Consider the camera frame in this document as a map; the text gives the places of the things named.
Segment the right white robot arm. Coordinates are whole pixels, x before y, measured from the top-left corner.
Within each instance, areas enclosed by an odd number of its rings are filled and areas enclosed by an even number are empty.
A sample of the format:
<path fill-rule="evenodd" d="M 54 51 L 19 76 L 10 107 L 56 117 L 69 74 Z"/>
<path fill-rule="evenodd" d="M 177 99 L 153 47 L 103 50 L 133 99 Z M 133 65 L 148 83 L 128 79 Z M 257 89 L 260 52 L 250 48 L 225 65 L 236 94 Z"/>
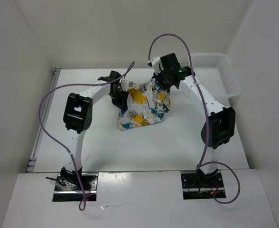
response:
<path fill-rule="evenodd" d="M 204 149 L 195 177 L 199 187 L 206 187 L 215 180 L 223 148 L 234 136 L 235 111 L 218 102 L 199 82 L 193 67 L 182 67 L 174 53 L 153 57 L 150 65 L 155 78 L 164 88 L 175 86 L 183 92 L 200 109 L 205 119 L 200 132 Z"/>

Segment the colourful printed shorts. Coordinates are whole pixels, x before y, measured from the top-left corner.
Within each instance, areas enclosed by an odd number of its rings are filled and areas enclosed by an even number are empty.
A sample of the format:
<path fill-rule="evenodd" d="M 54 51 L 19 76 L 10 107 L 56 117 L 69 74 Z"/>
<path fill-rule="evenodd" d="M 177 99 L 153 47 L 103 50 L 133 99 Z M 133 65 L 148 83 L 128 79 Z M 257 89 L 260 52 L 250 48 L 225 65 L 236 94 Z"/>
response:
<path fill-rule="evenodd" d="M 170 90 L 164 90 L 155 78 L 134 83 L 127 92 L 127 110 L 118 115 L 120 130 L 156 124 L 170 111 Z"/>

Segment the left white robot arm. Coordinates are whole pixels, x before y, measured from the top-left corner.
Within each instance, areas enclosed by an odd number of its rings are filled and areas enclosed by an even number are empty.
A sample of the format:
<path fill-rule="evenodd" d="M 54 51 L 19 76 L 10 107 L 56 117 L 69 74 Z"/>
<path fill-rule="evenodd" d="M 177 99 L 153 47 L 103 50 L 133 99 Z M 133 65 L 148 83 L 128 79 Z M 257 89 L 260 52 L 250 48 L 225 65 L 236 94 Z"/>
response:
<path fill-rule="evenodd" d="M 83 183 L 81 153 L 84 135 L 93 120 L 93 105 L 108 95 L 114 106 L 127 110 L 128 93 L 122 89 L 121 78 L 119 72 L 111 71 L 109 76 L 97 79 L 97 86 L 79 94 L 70 93 L 67 98 L 63 121 L 68 133 L 67 148 L 72 158 L 63 165 L 60 178 L 72 190 L 79 189 Z"/>

